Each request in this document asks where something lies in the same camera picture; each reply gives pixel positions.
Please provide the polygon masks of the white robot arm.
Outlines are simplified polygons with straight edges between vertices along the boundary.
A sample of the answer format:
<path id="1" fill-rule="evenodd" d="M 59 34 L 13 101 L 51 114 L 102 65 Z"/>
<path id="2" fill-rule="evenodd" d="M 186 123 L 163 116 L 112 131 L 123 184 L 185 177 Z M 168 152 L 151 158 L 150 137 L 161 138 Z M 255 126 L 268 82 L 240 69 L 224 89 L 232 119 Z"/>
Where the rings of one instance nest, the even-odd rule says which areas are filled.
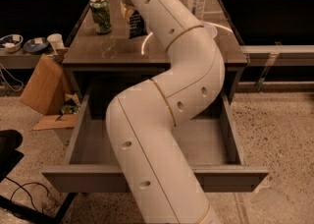
<path id="1" fill-rule="evenodd" d="M 221 224 L 172 130 L 219 95 L 225 65 L 216 42 L 180 0 L 131 0 L 164 47 L 170 69 L 119 93 L 106 127 L 145 222 Z"/>

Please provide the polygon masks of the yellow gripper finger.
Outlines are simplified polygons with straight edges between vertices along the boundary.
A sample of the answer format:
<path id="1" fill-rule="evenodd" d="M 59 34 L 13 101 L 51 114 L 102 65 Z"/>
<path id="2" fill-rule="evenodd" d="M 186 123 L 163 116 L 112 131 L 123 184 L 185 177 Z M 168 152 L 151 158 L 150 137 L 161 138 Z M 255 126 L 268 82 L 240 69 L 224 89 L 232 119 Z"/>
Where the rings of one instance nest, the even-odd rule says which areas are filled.
<path id="1" fill-rule="evenodd" d="M 120 0 L 121 11 L 125 21 L 128 23 L 131 19 L 131 16 L 135 12 L 135 6 L 131 0 Z"/>

